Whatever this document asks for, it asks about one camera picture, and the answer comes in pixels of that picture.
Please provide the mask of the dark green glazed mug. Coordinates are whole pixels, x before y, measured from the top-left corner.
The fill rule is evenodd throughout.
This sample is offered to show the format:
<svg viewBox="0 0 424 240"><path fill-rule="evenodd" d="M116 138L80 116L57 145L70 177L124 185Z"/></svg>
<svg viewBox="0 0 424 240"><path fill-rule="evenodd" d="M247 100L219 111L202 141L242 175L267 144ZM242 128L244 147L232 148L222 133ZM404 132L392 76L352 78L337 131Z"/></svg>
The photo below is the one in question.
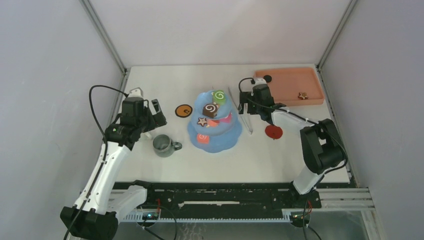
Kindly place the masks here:
<svg viewBox="0 0 424 240"><path fill-rule="evenodd" d="M173 141L168 135L157 135L152 142L155 154L161 158L171 156L175 151L181 150L183 145L180 142Z"/></svg>

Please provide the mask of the light pink swirl roll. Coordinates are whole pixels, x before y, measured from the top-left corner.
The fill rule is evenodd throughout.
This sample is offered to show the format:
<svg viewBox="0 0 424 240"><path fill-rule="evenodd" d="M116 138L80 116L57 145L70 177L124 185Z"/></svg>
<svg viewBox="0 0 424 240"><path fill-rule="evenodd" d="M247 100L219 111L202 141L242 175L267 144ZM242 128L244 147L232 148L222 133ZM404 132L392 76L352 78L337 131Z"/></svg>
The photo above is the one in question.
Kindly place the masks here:
<svg viewBox="0 0 424 240"><path fill-rule="evenodd" d="M210 136L198 133L196 136L196 140L199 144L207 145L210 142Z"/></svg>

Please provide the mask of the pink cake slice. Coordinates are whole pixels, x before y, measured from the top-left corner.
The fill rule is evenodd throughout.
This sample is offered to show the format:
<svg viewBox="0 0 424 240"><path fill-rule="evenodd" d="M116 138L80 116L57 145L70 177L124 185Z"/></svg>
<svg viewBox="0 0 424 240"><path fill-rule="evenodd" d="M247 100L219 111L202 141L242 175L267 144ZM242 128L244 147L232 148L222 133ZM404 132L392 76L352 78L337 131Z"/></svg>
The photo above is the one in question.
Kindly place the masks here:
<svg viewBox="0 0 424 240"><path fill-rule="evenodd" d="M220 120L218 119L207 118L206 122L207 122L207 127L211 127L211 128L217 127L220 124Z"/></svg>

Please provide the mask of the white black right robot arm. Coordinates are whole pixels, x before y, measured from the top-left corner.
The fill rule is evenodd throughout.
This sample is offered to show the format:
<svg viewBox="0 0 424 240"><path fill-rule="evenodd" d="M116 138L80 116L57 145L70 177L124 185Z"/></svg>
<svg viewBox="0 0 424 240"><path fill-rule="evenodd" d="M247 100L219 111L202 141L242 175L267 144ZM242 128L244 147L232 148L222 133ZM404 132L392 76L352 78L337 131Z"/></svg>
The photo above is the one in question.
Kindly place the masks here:
<svg viewBox="0 0 424 240"><path fill-rule="evenodd" d="M291 111L276 103L267 84L256 84L251 91L239 92L240 114L259 115L279 128L294 128L300 137L304 168L291 182L293 191L289 203L302 208L309 201L308 193L329 173L344 168L348 155L335 123L326 118L318 122Z"/></svg>

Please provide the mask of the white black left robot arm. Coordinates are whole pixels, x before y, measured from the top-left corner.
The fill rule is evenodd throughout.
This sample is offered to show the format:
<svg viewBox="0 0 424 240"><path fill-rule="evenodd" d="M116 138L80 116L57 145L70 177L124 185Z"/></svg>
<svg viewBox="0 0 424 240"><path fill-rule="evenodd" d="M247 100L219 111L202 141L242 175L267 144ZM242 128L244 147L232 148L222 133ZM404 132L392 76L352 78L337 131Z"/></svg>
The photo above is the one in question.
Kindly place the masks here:
<svg viewBox="0 0 424 240"><path fill-rule="evenodd" d="M125 158L141 135L166 123L157 99L129 96L123 100L121 113L103 133L100 155L86 186L72 207L61 210L60 219L67 228L64 239L72 235L86 240L111 240L124 213L135 207L135 200L145 209L155 205L156 194L144 187L129 190L117 206L109 204L109 197Z"/></svg>

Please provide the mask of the brown swirl roll cake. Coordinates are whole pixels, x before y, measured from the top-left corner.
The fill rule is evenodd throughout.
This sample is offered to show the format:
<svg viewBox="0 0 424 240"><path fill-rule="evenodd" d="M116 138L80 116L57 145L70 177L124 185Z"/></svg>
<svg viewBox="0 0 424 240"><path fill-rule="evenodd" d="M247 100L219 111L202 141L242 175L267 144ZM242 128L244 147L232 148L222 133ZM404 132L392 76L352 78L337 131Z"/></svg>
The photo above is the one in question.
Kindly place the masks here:
<svg viewBox="0 0 424 240"><path fill-rule="evenodd" d="M207 118L213 119L216 117L219 107L218 104L208 103L203 107L202 114Z"/></svg>

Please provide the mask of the green swirl roll cake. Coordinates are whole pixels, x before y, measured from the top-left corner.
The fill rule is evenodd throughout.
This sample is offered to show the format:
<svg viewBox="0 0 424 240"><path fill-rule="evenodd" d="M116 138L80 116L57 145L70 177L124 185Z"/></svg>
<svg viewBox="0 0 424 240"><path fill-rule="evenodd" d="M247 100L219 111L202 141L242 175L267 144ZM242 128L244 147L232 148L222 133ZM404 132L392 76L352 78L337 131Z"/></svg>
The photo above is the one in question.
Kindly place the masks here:
<svg viewBox="0 0 424 240"><path fill-rule="evenodd" d="M227 98L223 90L214 90L212 92L212 102L216 105L223 106L226 104Z"/></svg>

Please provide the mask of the red round coaster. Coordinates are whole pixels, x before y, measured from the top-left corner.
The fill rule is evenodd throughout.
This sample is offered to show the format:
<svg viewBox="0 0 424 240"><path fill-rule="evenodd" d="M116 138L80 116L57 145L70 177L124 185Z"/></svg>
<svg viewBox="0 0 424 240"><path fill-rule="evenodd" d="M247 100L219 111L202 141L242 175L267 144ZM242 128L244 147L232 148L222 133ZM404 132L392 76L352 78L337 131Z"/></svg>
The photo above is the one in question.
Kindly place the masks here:
<svg viewBox="0 0 424 240"><path fill-rule="evenodd" d="M269 138L273 140L280 139L283 136L283 130L275 125L268 125L264 132Z"/></svg>

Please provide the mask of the blue three-tier cake stand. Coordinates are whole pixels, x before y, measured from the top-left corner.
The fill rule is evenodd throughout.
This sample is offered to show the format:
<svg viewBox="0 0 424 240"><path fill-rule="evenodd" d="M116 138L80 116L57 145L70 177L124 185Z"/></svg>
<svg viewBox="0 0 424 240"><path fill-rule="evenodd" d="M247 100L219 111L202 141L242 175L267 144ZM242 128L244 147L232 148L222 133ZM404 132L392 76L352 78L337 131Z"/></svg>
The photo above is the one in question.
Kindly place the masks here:
<svg viewBox="0 0 424 240"><path fill-rule="evenodd" d="M226 93L226 103L219 106L215 118L209 118L202 114L203 107L206 104L213 104L213 91L216 90L202 92L197 96L194 101L194 109L191 119L187 125L187 131L190 141L195 147L208 153L219 153L236 145L242 133L242 125L238 120L238 113L233 106L233 102ZM232 113L231 123L219 123L217 127L201 127L200 125L197 125L198 118L220 120L225 118L229 113ZM209 144L199 144L197 142L197 134L209 136Z"/></svg>

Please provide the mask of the white star cookie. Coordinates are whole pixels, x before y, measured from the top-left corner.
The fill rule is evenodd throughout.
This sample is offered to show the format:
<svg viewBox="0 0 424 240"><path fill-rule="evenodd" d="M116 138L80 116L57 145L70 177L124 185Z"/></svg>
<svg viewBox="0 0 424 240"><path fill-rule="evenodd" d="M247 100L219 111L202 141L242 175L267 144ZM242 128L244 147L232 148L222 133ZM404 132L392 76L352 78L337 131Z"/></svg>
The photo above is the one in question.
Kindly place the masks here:
<svg viewBox="0 0 424 240"><path fill-rule="evenodd" d="M208 126L208 120L207 120L206 117L199 117L196 124L201 126L201 127L207 127Z"/></svg>

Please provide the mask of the white speckled mug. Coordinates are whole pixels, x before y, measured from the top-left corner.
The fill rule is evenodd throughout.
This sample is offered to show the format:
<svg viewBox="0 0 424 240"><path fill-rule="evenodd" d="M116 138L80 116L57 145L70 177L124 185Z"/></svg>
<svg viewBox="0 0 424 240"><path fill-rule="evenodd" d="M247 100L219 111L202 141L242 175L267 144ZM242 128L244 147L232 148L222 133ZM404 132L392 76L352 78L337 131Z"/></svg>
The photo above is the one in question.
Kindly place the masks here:
<svg viewBox="0 0 424 240"><path fill-rule="evenodd" d="M145 140L152 140L153 139L152 135L149 132L143 133L142 136Z"/></svg>

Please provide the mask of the magenta swirl roll cake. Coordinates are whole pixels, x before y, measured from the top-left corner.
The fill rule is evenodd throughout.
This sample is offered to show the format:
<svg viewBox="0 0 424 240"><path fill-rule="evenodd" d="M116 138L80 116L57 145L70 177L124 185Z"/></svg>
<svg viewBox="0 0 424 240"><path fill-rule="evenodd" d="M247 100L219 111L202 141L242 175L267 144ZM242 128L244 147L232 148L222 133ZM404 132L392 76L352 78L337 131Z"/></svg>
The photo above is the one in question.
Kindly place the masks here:
<svg viewBox="0 0 424 240"><path fill-rule="evenodd" d="M219 120L220 124L229 124L232 122L232 113L230 112L226 117Z"/></svg>

